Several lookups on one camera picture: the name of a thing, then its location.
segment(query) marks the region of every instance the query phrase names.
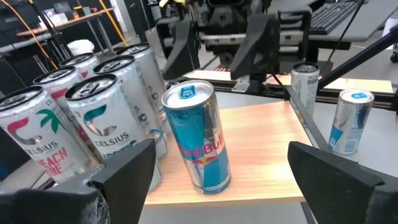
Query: celsius can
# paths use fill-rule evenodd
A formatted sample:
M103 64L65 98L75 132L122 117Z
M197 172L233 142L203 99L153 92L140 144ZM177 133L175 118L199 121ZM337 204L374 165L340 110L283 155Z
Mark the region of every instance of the celsius can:
M41 75L33 80L33 84L40 85L48 91L51 97L55 99L57 104L61 107L61 110L66 114L69 121L78 131L79 136L82 138L82 140L84 140L84 142L86 142L88 148L96 156L97 160L103 162L102 156L96 150L93 143L83 128L80 126L79 122L75 119L73 113L69 110L67 101L65 99L65 93L67 90L82 80L83 77L80 75L77 69L73 66L69 66L48 72L45 75Z
M89 78L65 94L70 110L105 159L146 138L123 91L118 78L109 74ZM162 175L156 166L150 190L161 181Z
M81 73L84 79L94 76L93 68L100 63L94 53L84 53L74 56L60 63L61 67L74 66Z
M222 192L231 173L213 86L183 82L167 90L162 102L193 186L204 194Z
M132 55L136 58L136 64L141 70L142 79L146 84L151 103L156 108L158 119L161 120L164 131L166 133L171 132L161 100L166 87L156 61L155 52L150 48L150 45L148 43L134 44L116 52L116 55Z
M340 92L329 138L329 148L333 152L348 155L357 150L373 99L369 91Z
M25 88L1 99L0 124L57 183L103 167L41 86Z
M97 65L93 71L96 75L112 73L117 76L132 112L137 116L148 138L155 139L156 157L160 159L167 153L167 137L162 132L161 123L157 123L154 107L149 101L145 84L134 61L133 56L123 55Z
M315 109L317 97L319 66L314 63L301 62L293 66L292 88L296 91L311 116Z

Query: shelf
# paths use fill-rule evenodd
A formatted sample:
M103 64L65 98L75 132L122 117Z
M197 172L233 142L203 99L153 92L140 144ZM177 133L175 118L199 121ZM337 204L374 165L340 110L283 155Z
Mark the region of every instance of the shelf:
M220 194L196 191L174 137L160 160L163 181L146 199L146 206L202 206L242 203L303 202L287 161L290 141L310 144L289 102L220 111L231 183Z

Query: energy drink can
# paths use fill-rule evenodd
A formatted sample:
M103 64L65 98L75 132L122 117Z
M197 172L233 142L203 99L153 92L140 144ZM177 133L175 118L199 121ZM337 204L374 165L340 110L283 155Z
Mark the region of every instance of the energy drink can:
M112 73L123 84L124 94L132 112L137 116L148 138L156 141L156 157L160 159L167 153L167 136L157 123L154 107L149 102L145 84L141 80L140 70L135 59L130 55L123 55L105 61L94 68L96 75Z
M166 119L161 100L162 95L166 91L166 87L159 65L156 61L155 52L150 48L148 43L141 43L126 47L116 52L116 55L132 55L136 58L136 64L141 70L142 79L146 84L150 101L156 108L156 115L158 119L161 120L164 131L170 133L170 124Z
M213 86L183 82L167 90L162 102L193 186L204 194L222 192L231 173Z
M89 78L65 94L70 110L105 158L105 162L146 138L123 91L118 78L109 74ZM156 188L161 180L157 166L150 190Z
M333 152L348 155L357 150L373 99L369 91L340 92L329 138L329 148Z
M1 99L0 125L57 183L103 168L41 86Z
M74 66L84 79L94 76L93 68L100 63L94 53L84 53L60 63L61 67Z
M292 88L300 97L302 103L311 116L315 109L317 97L319 66L310 62L300 62L294 65L292 70Z
M65 99L65 93L67 90L82 80L83 77L77 71L77 69L73 66L69 66L41 75L33 80L33 84L42 86L48 91L51 97L57 102L61 110L65 113L73 127L75 127L75 129L78 131L79 136L86 143L91 152L96 156L97 160L103 162L101 154L99 154L99 152L96 150L73 113L69 110L67 101Z

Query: wooden tabletop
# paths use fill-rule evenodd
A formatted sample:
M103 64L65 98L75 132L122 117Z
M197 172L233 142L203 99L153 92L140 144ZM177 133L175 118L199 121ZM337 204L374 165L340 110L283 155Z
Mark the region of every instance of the wooden tabletop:
M102 15L104 13L106 13L105 9L103 9L101 11L98 11L98 12L91 13L91 14L89 14L87 16L79 17L78 19L73 19L73 20L70 20L68 22L57 24L57 25L55 25L55 27L57 29L65 29L67 27L74 26L74 25L79 24L81 22L85 22L87 20L93 19L94 17L100 16L100 15ZM34 34L43 33L43 32L46 32L47 30L48 30L47 28L32 29ZM17 36L19 36L19 37L25 36L25 35L32 35L32 34L30 33L29 30L24 31L24 32L20 32L20 33L17 34Z
M197 78L202 80L219 80L226 82L235 82L231 80L229 72L216 72L206 70L195 70L185 75L188 78ZM290 75L277 75L283 85L290 85ZM278 85L274 78L267 80L268 83ZM357 88L378 93L394 93L389 80L364 80L357 78L338 78L325 87L326 89L345 90Z
M231 183L222 193L196 191L169 137L169 153L160 160L163 181L146 206L202 206L243 203L292 203L304 198L287 161L290 141L310 144L288 101L220 110Z

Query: white celsius can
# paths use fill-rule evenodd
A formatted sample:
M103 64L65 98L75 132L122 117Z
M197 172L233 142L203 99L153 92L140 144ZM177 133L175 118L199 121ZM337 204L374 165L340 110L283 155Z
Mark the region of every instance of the white celsius can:
M292 88L296 91L300 100L311 116L315 109L317 97L319 66L310 62L300 62L294 65L292 70Z
M57 183L101 165L41 86L0 100L0 125Z
M96 156L97 160L103 162L101 154L96 150L93 143L80 126L79 122L75 119L73 113L69 110L65 93L72 86L83 81L82 75L73 66L62 67L59 70L48 72L44 75L37 77L33 80L34 85L42 86L53 99L57 102L61 110L66 114L73 127L77 130L79 136L86 143L91 152Z
M374 95L369 91L340 92L329 137L329 148L334 153L348 155L356 152L373 100Z
M112 73L123 84L124 94L132 112L137 116L148 138L156 141L156 158L160 159L167 153L167 136L162 131L161 124L157 123L154 107L149 101L146 86L141 74L130 55L123 55L107 60L93 69L97 75Z
M164 131L171 133L172 130L162 104L162 95L166 92L166 87L156 61L155 52L151 49L149 43L128 46L116 52L116 55L132 55L136 58L136 64L141 70L142 79L147 86L150 100L157 109L158 119L161 120Z
M126 101L115 75L97 75L71 89L65 98L72 113L105 162L146 138L142 126ZM150 190L162 181L159 166L154 169Z
M100 63L94 53L84 53L60 63L61 67L74 66L84 79L94 76L93 68Z

